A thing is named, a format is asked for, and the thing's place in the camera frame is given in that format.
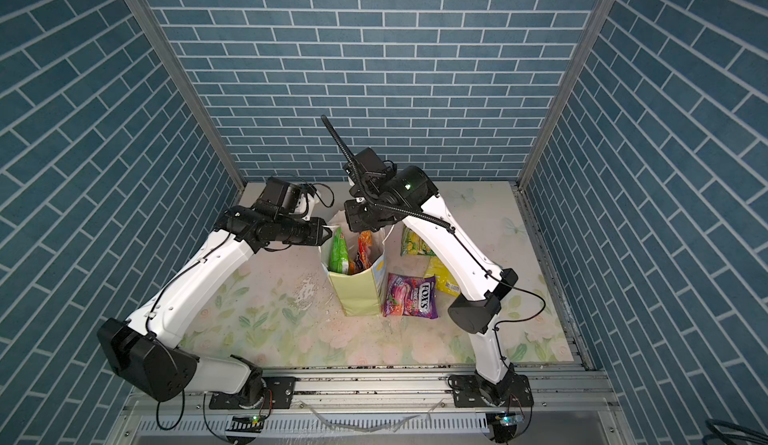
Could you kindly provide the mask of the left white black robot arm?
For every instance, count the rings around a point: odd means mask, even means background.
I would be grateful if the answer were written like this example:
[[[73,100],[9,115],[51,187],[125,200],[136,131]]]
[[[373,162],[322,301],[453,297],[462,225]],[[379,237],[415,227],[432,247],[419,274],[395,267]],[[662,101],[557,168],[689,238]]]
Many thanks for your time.
[[[333,233],[320,217],[294,217],[253,206],[234,206],[216,221],[202,248],[153,298],[124,320],[97,332],[112,372],[157,402],[184,392],[219,393],[240,408],[264,400],[261,369],[232,356],[195,355],[179,344],[188,326],[221,285],[272,243],[321,246]]]

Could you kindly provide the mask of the yellow snack packet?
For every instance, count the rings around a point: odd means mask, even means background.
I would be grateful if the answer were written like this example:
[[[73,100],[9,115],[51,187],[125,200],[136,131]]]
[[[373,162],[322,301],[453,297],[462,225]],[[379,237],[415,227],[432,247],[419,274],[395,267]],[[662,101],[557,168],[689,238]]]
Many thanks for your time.
[[[424,278],[433,277],[435,279],[436,289],[452,297],[458,297],[461,294],[460,287],[456,279],[449,272],[442,261],[433,256],[430,258],[427,269],[423,275]]]

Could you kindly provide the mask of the aluminium mounting rail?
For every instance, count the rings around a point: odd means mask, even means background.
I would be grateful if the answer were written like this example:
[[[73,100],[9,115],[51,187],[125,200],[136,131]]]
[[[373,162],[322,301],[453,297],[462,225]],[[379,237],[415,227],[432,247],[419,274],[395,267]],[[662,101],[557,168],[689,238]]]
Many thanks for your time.
[[[260,416],[250,444],[488,444],[485,415],[522,416],[518,444],[631,444],[627,419],[607,375],[579,366],[523,366],[532,408],[457,408],[446,379],[460,367],[278,369],[267,377],[296,379],[289,409],[211,410],[209,398],[187,393],[157,405],[129,396],[109,444],[230,444],[234,416]]]

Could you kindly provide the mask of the bright green snack packet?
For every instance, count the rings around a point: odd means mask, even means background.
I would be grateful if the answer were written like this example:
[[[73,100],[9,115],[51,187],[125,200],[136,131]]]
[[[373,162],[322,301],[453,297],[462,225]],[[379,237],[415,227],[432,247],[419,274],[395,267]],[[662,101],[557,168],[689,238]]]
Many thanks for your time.
[[[336,228],[332,237],[328,270],[331,273],[348,275],[350,270],[349,252],[341,228]]]

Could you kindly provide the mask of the controller board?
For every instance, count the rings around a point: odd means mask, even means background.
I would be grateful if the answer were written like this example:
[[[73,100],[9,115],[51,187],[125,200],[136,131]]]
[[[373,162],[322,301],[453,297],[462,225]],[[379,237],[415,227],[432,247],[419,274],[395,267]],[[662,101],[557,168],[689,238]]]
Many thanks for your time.
[[[263,428],[264,420],[260,416],[234,416],[225,429],[225,439],[230,444],[250,444]]]
[[[513,412],[494,412],[485,415],[489,439],[497,444],[509,444],[517,435],[522,416]]]

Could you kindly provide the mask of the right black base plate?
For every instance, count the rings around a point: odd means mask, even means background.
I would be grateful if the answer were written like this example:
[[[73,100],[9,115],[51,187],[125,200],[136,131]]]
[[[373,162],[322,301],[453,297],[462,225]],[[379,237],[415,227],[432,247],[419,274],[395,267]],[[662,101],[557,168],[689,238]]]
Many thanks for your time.
[[[527,376],[513,374],[491,384],[477,374],[449,375],[446,379],[457,408],[532,408],[533,393]]]

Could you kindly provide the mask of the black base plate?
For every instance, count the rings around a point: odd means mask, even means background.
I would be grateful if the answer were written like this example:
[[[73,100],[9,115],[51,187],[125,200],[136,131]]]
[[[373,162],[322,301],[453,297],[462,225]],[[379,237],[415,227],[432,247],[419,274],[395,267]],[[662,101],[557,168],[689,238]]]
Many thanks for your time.
[[[262,410],[289,409],[293,400],[296,379],[289,376],[262,377],[255,383],[257,393],[225,394],[216,392],[209,399],[211,410]]]
[[[533,393],[527,376],[513,374],[491,384],[477,374],[449,375],[446,379],[457,408],[532,408]]]

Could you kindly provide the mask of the floral paper gift bag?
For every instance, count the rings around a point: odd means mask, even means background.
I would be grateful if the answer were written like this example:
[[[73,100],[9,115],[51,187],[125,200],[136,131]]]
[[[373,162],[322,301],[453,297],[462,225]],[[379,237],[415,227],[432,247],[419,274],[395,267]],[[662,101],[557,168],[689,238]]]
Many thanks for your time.
[[[346,239],[350,270],[348,275],[331,273],[328,261],[332,238],[319,247],[320,263],[326,272],[346,316],[380,315],[387,289],[385,243],[389,237],[382,229],[373,233],[372,266],[361,273],[353,274],[357,256],[357,239],[360,233],[351,232],[343,211],[337,212],[330,221],[332,237],[336,228],[341,228]]]

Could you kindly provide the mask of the red snack packet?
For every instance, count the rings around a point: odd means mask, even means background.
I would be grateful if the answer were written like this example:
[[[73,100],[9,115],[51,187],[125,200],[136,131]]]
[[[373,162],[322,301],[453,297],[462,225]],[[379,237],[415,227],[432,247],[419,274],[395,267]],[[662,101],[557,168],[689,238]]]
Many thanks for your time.
[[[371,231],[363,231],[358,235],[357,250],[353,274],[364,272],[373,264],[373,233]]]

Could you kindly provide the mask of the purple Fox's candy packet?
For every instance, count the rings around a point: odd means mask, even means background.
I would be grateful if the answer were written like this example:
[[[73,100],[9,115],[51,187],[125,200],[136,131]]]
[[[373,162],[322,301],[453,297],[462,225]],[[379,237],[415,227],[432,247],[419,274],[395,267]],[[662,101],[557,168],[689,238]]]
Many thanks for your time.
[[[383,315],[437,319],[436,278],[389,273]]]

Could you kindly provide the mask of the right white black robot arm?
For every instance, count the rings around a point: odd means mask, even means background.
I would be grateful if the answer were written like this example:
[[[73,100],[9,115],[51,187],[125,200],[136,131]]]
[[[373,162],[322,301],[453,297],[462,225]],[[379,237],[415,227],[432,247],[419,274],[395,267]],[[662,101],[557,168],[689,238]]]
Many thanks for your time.
[[[349,228],[376,231],[402,222],[427,243],[460,288],[448,315],[470,337],[478,393],[492,406],[507,401],[514,370],[504,363],[496,324],[501,301],[517,281],[514,270],[500,268],[474,245],[421,169],[365,171],[353,162],[344,169],[352,186],[345,203]]]

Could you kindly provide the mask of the right controller board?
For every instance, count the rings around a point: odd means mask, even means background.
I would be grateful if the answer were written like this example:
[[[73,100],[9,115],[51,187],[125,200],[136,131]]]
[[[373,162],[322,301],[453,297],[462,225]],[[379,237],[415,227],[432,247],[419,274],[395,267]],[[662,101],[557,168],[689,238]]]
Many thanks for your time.
[[[517,435],[522,416],[513,412],[494,412],[485,415],[489,439],[497,444],[509,444]]]

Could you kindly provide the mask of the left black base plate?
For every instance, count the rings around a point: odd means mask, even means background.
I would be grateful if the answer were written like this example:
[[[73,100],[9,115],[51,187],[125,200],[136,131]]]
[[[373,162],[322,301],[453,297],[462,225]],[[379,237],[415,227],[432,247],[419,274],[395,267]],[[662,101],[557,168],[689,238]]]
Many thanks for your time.
[[[293,400],[296,379],[289,376],[262,377],[255,383],[257,393],[225,394],[216,392],[209,399],[211,410],[262,410],[289,409]]]

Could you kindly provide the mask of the left controller board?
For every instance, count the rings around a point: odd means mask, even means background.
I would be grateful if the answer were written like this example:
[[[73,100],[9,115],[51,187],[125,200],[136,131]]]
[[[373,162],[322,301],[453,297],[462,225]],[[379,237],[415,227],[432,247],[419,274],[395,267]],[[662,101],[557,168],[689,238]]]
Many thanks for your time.
[[[225,439],[230,444],[250,444],[263,428],[264,420],[260,416],[234,416],[225,429]]]

